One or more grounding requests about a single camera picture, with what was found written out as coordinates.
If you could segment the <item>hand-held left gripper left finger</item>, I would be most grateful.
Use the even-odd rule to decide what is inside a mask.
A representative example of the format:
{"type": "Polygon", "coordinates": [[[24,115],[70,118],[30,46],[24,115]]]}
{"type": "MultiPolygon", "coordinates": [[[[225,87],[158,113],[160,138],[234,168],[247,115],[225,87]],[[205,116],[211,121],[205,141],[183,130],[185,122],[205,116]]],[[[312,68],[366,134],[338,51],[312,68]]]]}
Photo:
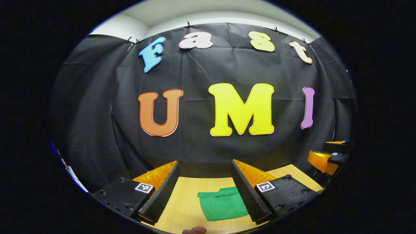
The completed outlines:
{"type": "Polygon", "coordinates": [[[135,179],[120,177],[93,193],[93,197],[131,219],[155,225],[178,178],[179,164],[172,161],[135,179]]]}

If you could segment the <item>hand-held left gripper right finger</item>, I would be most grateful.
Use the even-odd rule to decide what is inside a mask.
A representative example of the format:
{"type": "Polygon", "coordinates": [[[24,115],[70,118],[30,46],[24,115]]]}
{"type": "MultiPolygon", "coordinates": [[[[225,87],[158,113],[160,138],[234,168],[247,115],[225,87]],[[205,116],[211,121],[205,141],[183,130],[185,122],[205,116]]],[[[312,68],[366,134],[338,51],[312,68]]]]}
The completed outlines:
{"type": "Polygon", "coordinates": [[[286,216],[319,195],[290,174],[277,178],[238,160],[231,164],[233,181],[257,225],[286,216]]]}

